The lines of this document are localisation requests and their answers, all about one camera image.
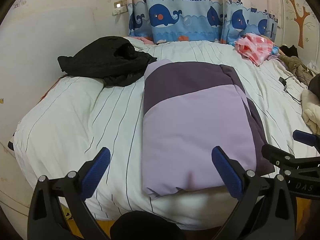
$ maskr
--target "blue whale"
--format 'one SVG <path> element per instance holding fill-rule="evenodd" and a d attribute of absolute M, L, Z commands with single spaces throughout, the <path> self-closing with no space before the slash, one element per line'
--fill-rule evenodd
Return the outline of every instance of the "blue whale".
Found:
<path fill-rule="evenodd" d="M 213 26 L 222 25 L 222 21 L 220 20 L 217 11 L 211 6 L 210 9 L 207 12 L 207 19 L 209 24 Z"/>
<path fill-rule="evenodd" d="M 244 16 L 242 14 L 242 9 L 235 11 L 231 17 L 232 27 L 238 31 L 242 31 L 247 27 L 245 23 Z"/>
<path fill-rule="evenodd" d="M 177 19 L 173 19 L 168 8 L 162 4 L 155 4 L 149 9 L 150 24 L 153 27 L 167 27 L 174 25 L 178 20 L 182 11 L 173 11 L 173 15 L 177 15 Z"/>
<path fill-rule="evenodd" d="M 262 19 L 259 23 L 258 23 L 258 31 L 261 35 L 264 35 L 266 32 L 266 28 L 267 28 L 267 19 Z"/>
<path fill-rule="evenodd" d="M 129 20 L 129 30 L 131 31 L 140 28 L 142 26 L 142 18 L 144 18 L 144 14 L 137 15 L 137 20 L 140 20 L 140 23 L 137 23 L 133 12 Z"/>

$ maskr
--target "whale print curtain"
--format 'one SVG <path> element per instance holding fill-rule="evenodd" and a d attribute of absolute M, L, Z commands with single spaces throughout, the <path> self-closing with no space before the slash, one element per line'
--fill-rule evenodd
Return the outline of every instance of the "whale print curtain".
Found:
<path fill-rule="evenodd" d="M 127 0 L 129 35 L 155 43 L 221 41 L 246 33 L 274 41 L 280 0 Z"/>

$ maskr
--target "white cloth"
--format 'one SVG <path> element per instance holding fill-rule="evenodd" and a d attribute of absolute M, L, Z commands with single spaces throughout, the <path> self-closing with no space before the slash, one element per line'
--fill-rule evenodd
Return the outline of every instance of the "white cloth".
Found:
<path fill-rule="evenodd" d="M 302 92 L 302 118 L 313 133 L 320 135 L 320 101 L 310 90 Z"/>

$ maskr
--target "white striped bedsheet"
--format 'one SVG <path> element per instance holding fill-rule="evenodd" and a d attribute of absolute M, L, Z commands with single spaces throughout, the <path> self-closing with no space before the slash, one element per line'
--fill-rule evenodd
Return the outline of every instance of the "white striped bedsheet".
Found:
<path fill-rule="evenodd" d="M 129 40 L 136 50 L 148 52 L 158 60 L 167 58 L 173 62 L 203 61 L 233 66 L 255 102 L 268 142 L 296 157 L 316 156 L 313 148 L 292 139 L 295 129 L 309 129 L 301 118 L 301 106 L 283 92 L 283 86 L 278 82 L 279 76 L 288 77 L 290 73 L 276 60 L 266 61 L 257 68 L 229 45 L 184 41 L 151 46 Z M 303 86 L 296 79 L 287 81 L 290 93 L 299 98 Z M 93 159 L 105 146 L 112 154 L 110 166 L 94 196 L 86 201 L 97 219 L 115 220 L 125 212 L 145 210 L 174 221 L 184 229 L 222 225 L 236 204 L 224 187 L 158 199 L 151 199 L 142 191 L 143 89 L 143 78 L 125 88 L 104 89 L 102 83 L 94 79 L 62 79 L 23 118 L 15 133 L 16 157 L 27 180 L 34 187 L 37 177 L 42 174 L 49 178 L 65 176 L 68 171 L 78 170 L 85 161 Z M 65 122 L 73 128 L 66 128 Z"/>

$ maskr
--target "power outlet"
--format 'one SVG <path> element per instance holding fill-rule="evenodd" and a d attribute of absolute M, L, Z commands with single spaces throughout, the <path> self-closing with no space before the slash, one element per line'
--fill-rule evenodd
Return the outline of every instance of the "power outlet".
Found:
<path fill-rule="evenodd" d="M 118 14 L 121 14 L 121 13 L 125 13 L 128 11 L 128 8 L 126 6 L 121 6 L 119 8 L 114 8 L 113 11 L 112 11 L 112 14 L 113 15 L 118 15 Z"/>

